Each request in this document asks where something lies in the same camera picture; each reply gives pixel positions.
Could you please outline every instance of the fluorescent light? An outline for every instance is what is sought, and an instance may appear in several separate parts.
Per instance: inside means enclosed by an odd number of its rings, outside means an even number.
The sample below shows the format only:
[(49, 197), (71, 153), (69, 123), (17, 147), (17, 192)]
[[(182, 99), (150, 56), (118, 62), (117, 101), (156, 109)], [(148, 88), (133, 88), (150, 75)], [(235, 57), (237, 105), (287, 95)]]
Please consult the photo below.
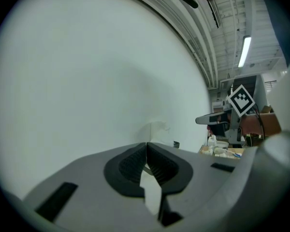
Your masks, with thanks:
[(238, 63), (239, 68), (243, 67), (245, 64), (245, 60), (246, 60), (246, 57), (248, 54), (250, 42), (251, 42), (251, 37), (244, 37), (244, 46), (243, 46), (240, 62)]

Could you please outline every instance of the ceiling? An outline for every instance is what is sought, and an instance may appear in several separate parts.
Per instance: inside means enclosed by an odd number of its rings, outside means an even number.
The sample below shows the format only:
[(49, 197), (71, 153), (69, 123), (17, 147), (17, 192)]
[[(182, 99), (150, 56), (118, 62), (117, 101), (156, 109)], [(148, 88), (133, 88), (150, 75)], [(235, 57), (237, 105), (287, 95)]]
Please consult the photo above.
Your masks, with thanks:
[[(237, 77), (287, 68), (263, 0), (196, 0), (197, 9), (182, 0), (141, 1), (185, 42), (209, 90), (227, 89)], [(250, 49), (238, 68), (247, 35)]]

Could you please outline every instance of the ceiling light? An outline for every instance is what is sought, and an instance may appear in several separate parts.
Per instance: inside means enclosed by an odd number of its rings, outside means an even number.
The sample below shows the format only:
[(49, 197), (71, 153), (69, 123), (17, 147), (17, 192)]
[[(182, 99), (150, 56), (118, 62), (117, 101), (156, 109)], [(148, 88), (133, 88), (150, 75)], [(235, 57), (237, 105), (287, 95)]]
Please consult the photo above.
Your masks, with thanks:
[(251, 42), (251, 37), (250, 36), (245, 36), (244, 37), (244, 43), (243, 43), (243, 49), (242, 49), (242, 53), (241, 53), (240, 62), (238, 63), (238, 67), (239, 68), (244, 66), (244, 63), (245, 63), (245, 60), (246, 60), (246, 57), (247, 57), (247, 54), (248, 54), (250, 42)]

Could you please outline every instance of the black cable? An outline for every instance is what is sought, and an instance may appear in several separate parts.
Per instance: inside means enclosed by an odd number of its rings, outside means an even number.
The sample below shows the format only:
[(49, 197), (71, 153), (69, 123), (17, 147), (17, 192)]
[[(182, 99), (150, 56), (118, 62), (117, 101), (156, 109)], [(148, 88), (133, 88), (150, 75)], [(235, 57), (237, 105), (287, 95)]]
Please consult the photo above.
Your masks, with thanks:
[(259, 123), (260, 123), (260, 126), (261, 126), (261, 129), (262, 129), (262, 133), (263, 133), (263, 141), (265, 140), (265, 130), (264, 130), (264, 125), (263, 125), (263, 122), (261, 120), (261, 117), (260, 117), (260, 112), (259, 112), (259, 107), (257, 104), (255, 104), (257, 109), (254, 111), (258, 120), (259, 120)]

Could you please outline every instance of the cable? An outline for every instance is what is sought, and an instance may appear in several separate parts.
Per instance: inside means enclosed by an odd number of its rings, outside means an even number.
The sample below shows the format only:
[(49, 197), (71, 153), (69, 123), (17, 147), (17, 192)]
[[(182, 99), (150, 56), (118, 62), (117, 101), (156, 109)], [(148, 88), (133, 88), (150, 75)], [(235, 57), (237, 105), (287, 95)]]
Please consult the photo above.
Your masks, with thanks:
[(263, 125), (263, 122), (261, 120), (261, 117), (260, 117), (260, 112), (259, 112), (259, 107), (258, 105), (255, 103), (255, 105), (257, 106), (257, 110), (254, 109), (254, 112), (259, 120), (259, 123), (260, 123), (260, 126), (261, 126), (261, 129), (262, 129), (262, 133), (263, 133), (263, 141), (265, 140), (265, 130), (264, 130), (264, 125)]

